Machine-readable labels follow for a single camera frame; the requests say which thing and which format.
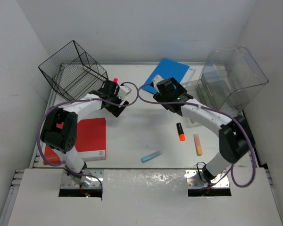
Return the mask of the black wire mesh basket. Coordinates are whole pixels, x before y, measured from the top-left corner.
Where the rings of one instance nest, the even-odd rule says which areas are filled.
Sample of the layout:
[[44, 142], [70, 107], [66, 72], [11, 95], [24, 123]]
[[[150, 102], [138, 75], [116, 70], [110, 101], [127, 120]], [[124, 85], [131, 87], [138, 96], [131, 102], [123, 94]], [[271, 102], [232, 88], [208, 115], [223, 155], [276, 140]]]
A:
[[38, 66], [51, 88], [67, 101], [83, 98], [108, 80], [107, 71], [72, 40]]

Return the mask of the orange highlighter marker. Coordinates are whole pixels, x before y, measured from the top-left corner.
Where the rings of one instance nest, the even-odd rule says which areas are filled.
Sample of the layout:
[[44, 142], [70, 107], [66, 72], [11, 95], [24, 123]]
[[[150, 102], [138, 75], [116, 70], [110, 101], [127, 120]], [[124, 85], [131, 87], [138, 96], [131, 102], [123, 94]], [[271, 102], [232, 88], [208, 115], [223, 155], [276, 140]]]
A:
[[184, 134], [184, 131], [183, 131], [183, 128], [180, 122], [176, 124], [176, 128], [177, 128], [177, 132], [178, 132], [180, 141], [185, 141], [186, 140], [185, 134]]

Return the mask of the light blue highlighter marker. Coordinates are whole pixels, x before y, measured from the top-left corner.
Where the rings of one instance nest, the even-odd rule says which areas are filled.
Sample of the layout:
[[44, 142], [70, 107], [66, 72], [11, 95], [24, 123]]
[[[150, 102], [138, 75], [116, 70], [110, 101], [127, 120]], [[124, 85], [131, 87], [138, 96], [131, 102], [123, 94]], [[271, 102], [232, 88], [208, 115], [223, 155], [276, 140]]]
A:
[[151, 154], [148, 154], [148, 155], [146, 155], [146, 156], [143, 156], [143, 157], [141, 158], [141, 162], [142, 162], [142, 163], [148, 162], [148, 161], [150, 161], [150, 160], [152, 160], [152, 159], [154, 159], [154, 158], [157, 158], [157, 157], [161, 156], [162, 154], [163, 154], [162, 151], [155, 151], [155, 152], [153, 152], [153, 153], [151, 153]]

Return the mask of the yellow pink highlighter marker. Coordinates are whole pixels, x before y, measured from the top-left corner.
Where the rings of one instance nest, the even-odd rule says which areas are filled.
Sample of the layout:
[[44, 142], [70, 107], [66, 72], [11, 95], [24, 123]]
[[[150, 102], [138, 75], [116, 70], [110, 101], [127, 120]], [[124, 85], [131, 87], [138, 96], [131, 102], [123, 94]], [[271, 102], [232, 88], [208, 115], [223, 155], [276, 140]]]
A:
[[201, 156], [202, 155], [202, 148], [201, 148], [199, 135], [194, 134], [193, 137], [194, 137], [196, 153], [197, 153], [198, 156]]

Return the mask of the clear grey drawer organizer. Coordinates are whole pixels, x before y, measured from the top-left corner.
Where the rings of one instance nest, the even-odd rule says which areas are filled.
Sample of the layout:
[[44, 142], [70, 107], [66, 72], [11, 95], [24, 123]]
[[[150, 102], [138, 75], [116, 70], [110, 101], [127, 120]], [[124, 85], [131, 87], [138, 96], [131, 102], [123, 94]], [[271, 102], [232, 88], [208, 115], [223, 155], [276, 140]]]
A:
[[209, 53], [195, 91], [202, 104], [236, 116], [268, 82], [250, 51], [239, 46]]

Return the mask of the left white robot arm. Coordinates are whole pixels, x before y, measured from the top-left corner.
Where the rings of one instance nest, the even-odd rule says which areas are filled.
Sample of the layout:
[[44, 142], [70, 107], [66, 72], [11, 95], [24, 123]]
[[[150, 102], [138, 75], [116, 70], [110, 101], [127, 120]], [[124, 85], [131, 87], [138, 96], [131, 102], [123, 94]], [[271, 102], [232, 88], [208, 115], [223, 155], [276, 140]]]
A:
[[101, 88], [92, 90], [79, 100], [66, 101], [50, 108], [40, 123], [39, 141], [55, 150], [71, 175], [80, 177], [87, 166], [75, 148], [78, 122], [101, 109], [118, 117], [129, 105], [125, 98], [131, 91], [124, 84], [107, 80]]

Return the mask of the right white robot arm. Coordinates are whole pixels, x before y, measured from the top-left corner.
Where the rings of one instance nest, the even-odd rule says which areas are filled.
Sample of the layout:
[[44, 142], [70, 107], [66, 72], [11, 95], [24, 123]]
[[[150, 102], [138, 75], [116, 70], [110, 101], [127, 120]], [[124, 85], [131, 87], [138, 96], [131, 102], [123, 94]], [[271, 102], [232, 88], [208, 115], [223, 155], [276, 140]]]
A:
[[202, 168], [205, 182], [210, 183], [253, 149], [255, 141], [245, 117], [232, 117], [201, 104], [175, 78], [158, 75], [151, 86], [157, 91], [153, 98], [165, 109], [201, 124], [219, 138], [218, 153]]

